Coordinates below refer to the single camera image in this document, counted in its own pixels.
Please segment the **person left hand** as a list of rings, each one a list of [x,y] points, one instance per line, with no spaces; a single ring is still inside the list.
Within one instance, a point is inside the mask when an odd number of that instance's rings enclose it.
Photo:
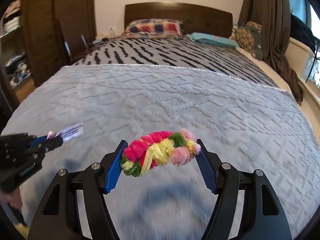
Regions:
[[[4,204],[9,204],[15,209],[20,209],[22,207],[22,199],[20,194],[20,188],[16,188],[12,192],[0,192],[0,202]]]

